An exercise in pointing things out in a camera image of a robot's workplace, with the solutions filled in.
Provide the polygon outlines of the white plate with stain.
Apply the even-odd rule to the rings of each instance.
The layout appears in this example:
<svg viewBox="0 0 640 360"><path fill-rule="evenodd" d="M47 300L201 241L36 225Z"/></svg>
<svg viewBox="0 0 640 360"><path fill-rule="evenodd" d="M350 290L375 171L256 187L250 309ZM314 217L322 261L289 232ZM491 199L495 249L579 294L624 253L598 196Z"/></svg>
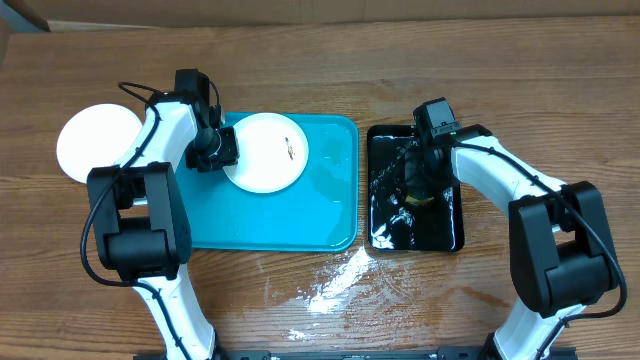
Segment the white plate with stain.
<svg viewBox="0 0 640 360"><path fill-rule="evenodd" d="M122 157L141 129L142 122L124 106L92 105L62 128L56 144L57 162L68 177L85 183L93 168L111 166Z"/></svg>

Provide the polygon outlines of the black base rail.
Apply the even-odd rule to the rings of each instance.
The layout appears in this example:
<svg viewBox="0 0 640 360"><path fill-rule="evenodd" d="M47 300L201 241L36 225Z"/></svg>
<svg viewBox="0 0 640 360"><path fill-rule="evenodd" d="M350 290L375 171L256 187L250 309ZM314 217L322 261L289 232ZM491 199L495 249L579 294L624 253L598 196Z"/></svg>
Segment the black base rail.
<svg viewBox="0 0 640 360"><path fill-rule="evenodd" d="M217 350L214 359L232 360L477 360L481 359L481 346L447 346L437 350L373 351L373 352L292 352Z"/></svg>

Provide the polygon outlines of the teal plastic tray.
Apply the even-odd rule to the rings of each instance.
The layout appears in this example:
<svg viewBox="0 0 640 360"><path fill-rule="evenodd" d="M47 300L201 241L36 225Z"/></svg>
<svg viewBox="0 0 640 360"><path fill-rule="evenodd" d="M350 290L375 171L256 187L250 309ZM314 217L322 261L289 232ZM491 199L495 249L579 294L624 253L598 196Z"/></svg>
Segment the teal plastic tray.
<svg viewBox="0 0 640 360"><path fill-rule="evenodd" d="M245 191L223 171L180 164L176 179L196 249L339 252L358 227L359 133L340 115L293 114L309 158L301 176L274 193Z"/></svg>

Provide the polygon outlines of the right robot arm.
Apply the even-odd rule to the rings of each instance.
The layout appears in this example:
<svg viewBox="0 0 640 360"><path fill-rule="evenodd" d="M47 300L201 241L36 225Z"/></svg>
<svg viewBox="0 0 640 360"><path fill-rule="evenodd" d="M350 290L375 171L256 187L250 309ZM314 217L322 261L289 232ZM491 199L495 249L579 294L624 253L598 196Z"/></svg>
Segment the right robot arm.
<svg viewBox="0 0 640 360"><path fill-rule="evenodd" d="M402 199L427 204L465 183L508 218L509 265L518 295L480 359L550 359L577 320L619 313L628 286L599 190L545 175L507 151L485 127L462 127L438 98L413 111L418 147L403 165Z"/></svg>

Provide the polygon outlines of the yellow green sponge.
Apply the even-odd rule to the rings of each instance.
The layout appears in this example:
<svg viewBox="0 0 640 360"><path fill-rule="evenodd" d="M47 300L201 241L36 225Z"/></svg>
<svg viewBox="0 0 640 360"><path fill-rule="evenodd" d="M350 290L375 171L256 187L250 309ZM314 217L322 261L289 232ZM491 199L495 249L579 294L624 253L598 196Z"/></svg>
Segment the yellow green sponge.
<svg viewBox="0 0 640 360"><path fill-rule="evenodd" d="M425 199L416 199L411 196L407 196L405 198L405 203L411 206L426 206L430 204L434 200L433 197L428 197Z"/></svg>

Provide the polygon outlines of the black rectangular tray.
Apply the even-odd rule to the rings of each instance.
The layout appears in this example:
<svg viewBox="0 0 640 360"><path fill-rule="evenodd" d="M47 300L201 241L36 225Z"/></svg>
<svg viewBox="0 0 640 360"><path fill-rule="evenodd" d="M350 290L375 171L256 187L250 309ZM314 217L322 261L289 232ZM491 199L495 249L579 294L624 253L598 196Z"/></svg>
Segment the black rectangular tray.
<svg viewBox="0 0 640 360"><path fill-rule="evenodd" d="M411 206L394 186L400 157L418 147L410 125L375 125L367 132L368 241L382 251L457 252L465 244L460 186L426 206Z"/></svg>

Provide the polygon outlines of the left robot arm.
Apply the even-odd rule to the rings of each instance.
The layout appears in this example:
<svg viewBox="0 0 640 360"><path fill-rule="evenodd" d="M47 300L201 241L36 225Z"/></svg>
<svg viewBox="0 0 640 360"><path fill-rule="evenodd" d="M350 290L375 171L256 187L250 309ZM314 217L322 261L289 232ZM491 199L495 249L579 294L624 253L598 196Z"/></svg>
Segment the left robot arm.
<svg viewBox="0 0 640 360"><path fill-rule="evenodd" d="M224 124L216 86L197 69L177 71L171 91L148 91L130 149L87 176L81 263L95 282L138 293L164 340L163 358L216 359L218 337L189 278L192 234L176 169L236 164L236 134Z"/></svg>

